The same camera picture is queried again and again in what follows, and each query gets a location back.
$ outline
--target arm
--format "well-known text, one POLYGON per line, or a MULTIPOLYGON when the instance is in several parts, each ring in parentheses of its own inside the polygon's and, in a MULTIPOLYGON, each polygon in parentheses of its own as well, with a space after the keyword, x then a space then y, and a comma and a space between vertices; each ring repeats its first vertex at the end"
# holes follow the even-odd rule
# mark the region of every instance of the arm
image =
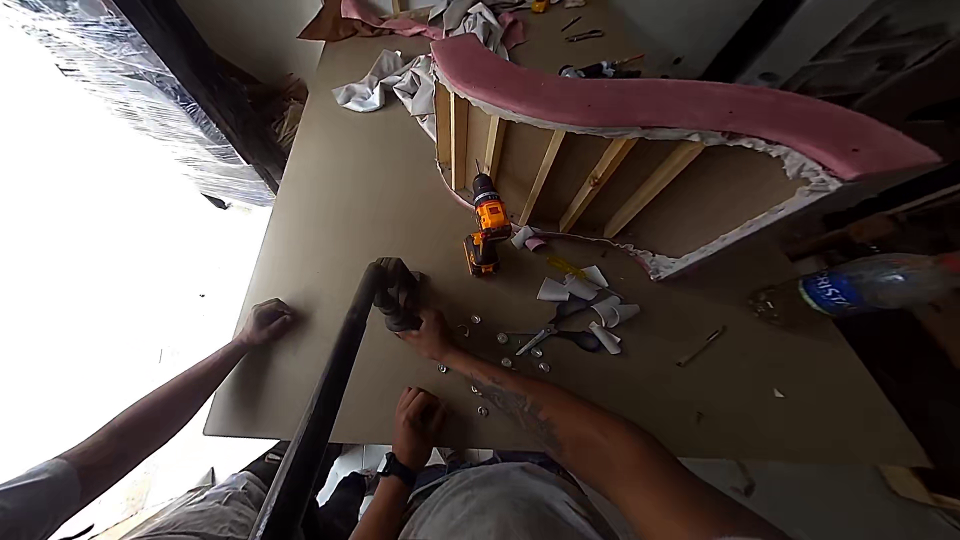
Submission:
MULTIPOLYGON (((419 473, 430 459, 434 435, 443 424, 444 409, 436 396, 420 388, 404 390, 394 416, 393 452, 399 462, 419 473)), ((381 477, 350 540, 395 540, 410 491, 397 477, 381 477)))
POLYGON ((785 538, 689 472, 650 433, 553 384, 456 348, 438 311, 425 310, 420 318, 423 326, 404 332, 405 341, 470 378, 485 399, 533 433, 554 459, 615 504, 640 537, 785 538))
POLYGON ((251 347, 284 335, 293 311, 273 300, 253 307, 227 345, 127 407, 82 443, 60 455, 77 471, 78 508, 90 504, 180 431, 251 347))

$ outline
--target hand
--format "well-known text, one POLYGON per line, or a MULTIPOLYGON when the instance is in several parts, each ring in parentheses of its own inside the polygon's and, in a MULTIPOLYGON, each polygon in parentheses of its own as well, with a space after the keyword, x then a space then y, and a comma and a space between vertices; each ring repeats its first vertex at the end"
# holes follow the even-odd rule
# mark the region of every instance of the hand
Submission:
POLYGON ((282 300, 268 300, 250 310, 247 324, 237 334, 237 339, 251 347, 276 341, 290 330, 295 318, 296 313, 282 300))
POLYGON ((443 359, 456 346, 450 341, 450 328, 444 315, 431 307, 423 307, 419 313, 423 324, 419 330, 399 331, 396 335, 406 341, 420 356, 437 360, 443 359))
POLYGON ((407 387, 400 394, 394 417, 394 454, 414 472, 419 472, 433 452, 434 437, 444 425, 446 411, 437 396, 407 387))

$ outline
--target cardboard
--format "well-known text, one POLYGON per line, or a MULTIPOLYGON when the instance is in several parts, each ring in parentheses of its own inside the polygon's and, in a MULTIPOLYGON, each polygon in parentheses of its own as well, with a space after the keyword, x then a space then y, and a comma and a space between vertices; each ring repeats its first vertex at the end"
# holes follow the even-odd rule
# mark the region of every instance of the cardboard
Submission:
MULTIPOLYGON (((535 297, 544 277, 563 275, 543 254, 504 243, 499 274, 478 280, 467 272, 462 241, 476 229, 473 216, 444 187, 432 141, 399 102, 370 113, 334 102, 329 89, 362 77, 383 49, 414 55, 426 52, 428 41, 374 37, 326 45, 244 304, 246 312, 276 296, 305 320, 275 349, 243 359, 216 393, 206 434, 294 434, 360 276, 378 257, 401 257, 426 274, 425 292, 451 327, 479 315, 483 322, 470 325, 469 337, 456 339, 492 362, 520 346, 518 337, 498 344, 498 332, 533 331, 553 315, 553 305, 535 297)), ((599 244, 551 240, 538 251, 577 267, 596 264, 625 303, 642 311, 617 327, 620 355, 591 354, 552 338, 541 344, 550 373, 539 372, 529 357, 515 362, 521 373, 623 415, 680 456, 927 463, 832 324, 791 333, 747 309, 751 290, 793 275, 783 255, 762 242, 744 242, 656 283, 635 261, 599 244), (721 325, 727 333, 695 364, 674 365, 721 325), (775 398, 772 388, 789 399, 775 398)), ((591 320, 599 317, 588 310, 564 328, 586 330, 591 320)), ((485 402, 468 381, 414 354, 385 329, 376 309, 333 440, 389 444, 396 400, 408 385, 447 403, 442 446, 539 447, 495 408, 477 415, 485 402)))

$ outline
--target person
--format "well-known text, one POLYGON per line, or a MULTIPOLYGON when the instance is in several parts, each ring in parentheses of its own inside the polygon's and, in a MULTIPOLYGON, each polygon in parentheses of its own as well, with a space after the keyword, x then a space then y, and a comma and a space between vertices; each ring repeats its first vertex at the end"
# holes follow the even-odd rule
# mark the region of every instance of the person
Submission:
MULTIPOLYGON (((690 473, 651 434, 557 386, 459 349, 437 310, 423 309, 420 317, 418 331, 398 336, 469 378, 493 407, 537 437, 547 456, 496 453, 480 465, 449 459, 442 470, 425 468, 444 406, 430 392, 407 387, 396 406, 388 464, 363 517, 357 521, 367 483, 351 474, 323 507, 308 508, 303 538, 615 538, 569 473, 615 504, 645 539, 786 538, 690 473)), ((0 484, 0 538, 48 538, 180 430, 251 347, 279 339, 295 320, 279 299, 255 306, 227 346, 76 447, 0 484)), ((133 538, 246 538, 284 448, 280 443, 133 538)))
MULTIPOLYGON (((420 318, 418 331, 399 336, 421 356, 466 376, 553 460, 613 503, 637 536, 786 538, 687 470, 650 433, 549 382, 456 347, 437 310, 424 309, 420 318)), ((396 460, 422 470, 442 421, 436 397, 419 388, 405 390, 396 409, 396 460)), ((416 492, 399 476, 387 476, 350 538, 611 538, 612 530, 575 481, 528 462, 462 468, 416 492)))
MULTIPOLYGON (((0 484, 0 538, 48 538, 177 434, 250 349, 280 339, 296 320, 297 314, 277 298, 254 306, 243 329, 220 350, 141 398, 77 446, 0 484)), ((229 477, 167 516, 156 524, 152 537, 206 538, 208 530, 213 537, 246 538, 270 485, 257 474, 266 478, 271 468, 276 474, 276 465, 264 463, 277 462, 282 450, 283 445, 275 447, 248 466, 251 471, 229 477), (189 534, 177 536, 180 531, 189 534)))

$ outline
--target cordless drill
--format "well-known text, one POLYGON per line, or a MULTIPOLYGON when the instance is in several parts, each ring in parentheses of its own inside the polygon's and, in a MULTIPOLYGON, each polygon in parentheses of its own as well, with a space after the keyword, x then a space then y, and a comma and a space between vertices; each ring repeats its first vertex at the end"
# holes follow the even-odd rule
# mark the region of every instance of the cordless drill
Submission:
POLYGON ((464 239, 464 253, 470 274, 481 278, 500 269, 496 243, 506 240, 511 233, 507 209, 493 188, 493 180, 484 173, 473 178, 473 207, 480 231, 464 239))

